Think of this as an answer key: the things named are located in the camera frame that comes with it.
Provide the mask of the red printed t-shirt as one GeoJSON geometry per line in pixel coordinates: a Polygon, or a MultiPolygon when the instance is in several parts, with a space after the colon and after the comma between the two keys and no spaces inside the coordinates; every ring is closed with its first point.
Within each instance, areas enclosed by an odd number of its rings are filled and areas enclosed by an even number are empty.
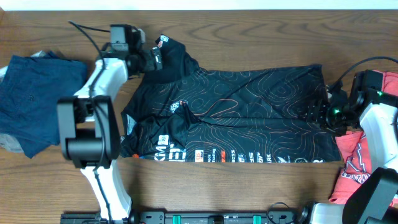
{"type": "MultiPolygon", "coordinates": [[[[364,75],[356,74],[352,90],[364,83],[364,75]]],[[[381,91],[397,96],[397,73],[370,70],[368,73],[381,75],[381,91]]],[[[368,140],[364,131],[347,131],[345,135],[336,137],[336,145],[345,162],[340,170],[329,202],[345,204],[352,194],[364,183],[371,174],[371,158],[368,140]]]]}

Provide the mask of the black patterned jersey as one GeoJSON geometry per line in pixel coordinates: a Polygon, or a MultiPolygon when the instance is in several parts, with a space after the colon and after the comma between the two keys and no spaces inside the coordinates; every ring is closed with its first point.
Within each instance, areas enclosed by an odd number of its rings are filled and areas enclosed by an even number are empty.
{"type": "Polygon", "coordinates": [[[148,72],[121,112],[122,157],[170,162],[307,163],[340,160],[335,138],[304,117],[326,98],[319,64],[207,70],[176,40],[156,41],[148,72]]]}

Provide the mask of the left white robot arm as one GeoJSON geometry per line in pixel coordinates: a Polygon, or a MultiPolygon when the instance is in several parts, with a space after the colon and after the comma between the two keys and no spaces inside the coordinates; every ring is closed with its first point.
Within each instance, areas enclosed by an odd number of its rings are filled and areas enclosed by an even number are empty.
{"type": "Polygon", "coordinates": [[[88,81],[73,96],[57,102],[60,145],[90,183],[99,203],[95,215],[65,214],[62,223],[139,223],[124,187],[117,158],[120,136],[113,101],[133,73],[162,68],[158,47],[100,51],[88,81]]]}

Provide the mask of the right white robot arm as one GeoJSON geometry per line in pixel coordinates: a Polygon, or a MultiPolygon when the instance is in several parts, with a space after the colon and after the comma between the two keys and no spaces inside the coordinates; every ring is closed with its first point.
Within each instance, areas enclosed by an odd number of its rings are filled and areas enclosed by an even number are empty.
{"type": "Polygon", "coordinates": [[[311,109],[339,134],[345,167],[330,202],[305,207],[299,223],[397,223],[397,97],[362,89],[311,109]]]}

